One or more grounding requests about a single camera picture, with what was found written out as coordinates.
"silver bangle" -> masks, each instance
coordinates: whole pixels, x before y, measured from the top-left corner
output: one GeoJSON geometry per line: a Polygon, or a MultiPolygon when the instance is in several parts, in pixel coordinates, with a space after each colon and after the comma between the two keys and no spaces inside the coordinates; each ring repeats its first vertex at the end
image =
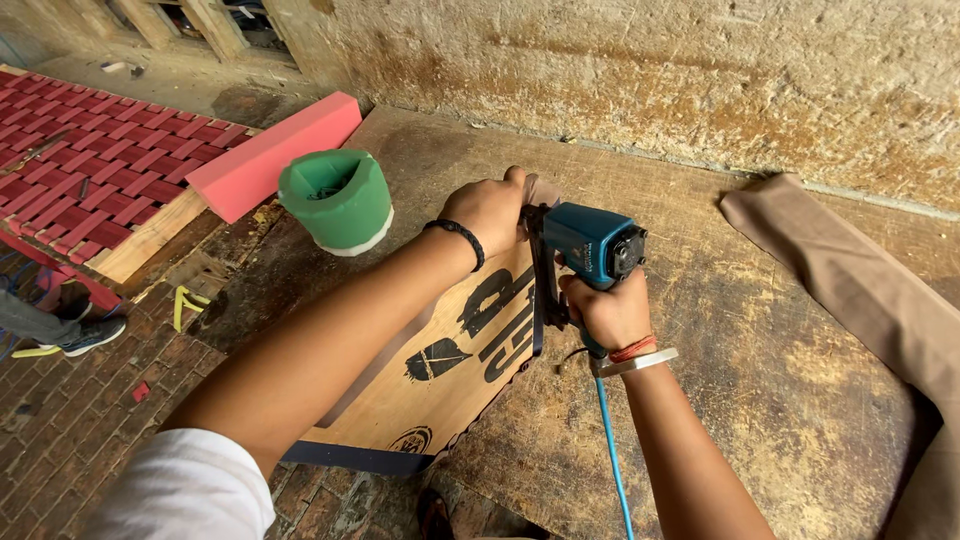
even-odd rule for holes
{"type": "Polygon", "coordinates": [[[659,364],[661,362],[676,358],[679,355],[680,354],[677,353],[676,349],[670,348],[664,349],[663,351],[657,351],[649,355],[636,356],[616,364],[610,361],[609,356],[604,356],[603,358],[594,360],[590,363],[590,371],[593,372],[594,377],[598,379],[606,379],[613,377],[614,375],[627,373],[628,371],[650,367],[654,364],[659,364]]]}

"green cup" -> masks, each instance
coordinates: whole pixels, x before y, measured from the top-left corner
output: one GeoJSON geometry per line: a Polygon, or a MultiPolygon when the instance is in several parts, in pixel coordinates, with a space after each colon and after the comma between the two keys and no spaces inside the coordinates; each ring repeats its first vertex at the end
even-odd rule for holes
{"type": "Polygon", "coordinates": [[[280,173],[280,203],[333,255],[353,257],[390,229],[394,207],[380,164],[362,150],[313,152],[280,173]]]}

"workbench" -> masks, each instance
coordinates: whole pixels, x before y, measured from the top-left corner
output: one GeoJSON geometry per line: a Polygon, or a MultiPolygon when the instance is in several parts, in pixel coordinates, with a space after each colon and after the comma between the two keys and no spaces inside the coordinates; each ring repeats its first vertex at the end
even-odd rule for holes
{"type": "MultiPolygon", "coordinates": [[[[660,344],[680,351],[671,368],[777,536],[862,538],[882,527],[938,414],[727,224],[718,201],[750,180],[385,107],[345,147],[371,152],[386,176],[396,218],[381,245],[334,261],[278,249],[300,226],[282,216],[192,327],[198,338],[235,349],[415,236],[456,187],[519,164],[559,185],[563,200],[632,216],[650,231],[660,344]]],[[[960,224],[818,198],[960,303],[960,224]]],[[[574,329],[548,329],[544,356],[435,466],[563,537],[622,538],[587,361],[554,369],[579,346],[574,329]]],[[[637,537],[659,538],[623,385],[607,386],[637,537]]]]}

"red thread bracelet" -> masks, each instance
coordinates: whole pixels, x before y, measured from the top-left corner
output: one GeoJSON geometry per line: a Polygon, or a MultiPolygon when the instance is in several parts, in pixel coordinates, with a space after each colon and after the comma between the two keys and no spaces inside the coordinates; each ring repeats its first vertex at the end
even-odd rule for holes
{"type": "Polygon", "coordinates": [[[657,344],[657,337],[654,336],[653,334],[650,334],[644,337],[643,339],[637,341],[633,345],[629,345],[627,347],[624,347],[623,349],[620,349],[619,351],[614,351],[610,353],[610,361],[616,364],[616,363],[629,360],[631,358],[636,358],[637,353],[641,349],[649,345],[656,345],[656,344],[657,344]]]}

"white sleeve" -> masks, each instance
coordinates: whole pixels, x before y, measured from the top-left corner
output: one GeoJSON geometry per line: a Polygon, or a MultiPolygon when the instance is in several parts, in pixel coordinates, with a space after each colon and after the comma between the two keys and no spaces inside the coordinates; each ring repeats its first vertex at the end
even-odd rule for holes
{"type": "Polygon", "coordinates": [[[213,431],[169,430],[131,459],[81,538],[262,540],[275,516],[243,447],[213,431]]]}

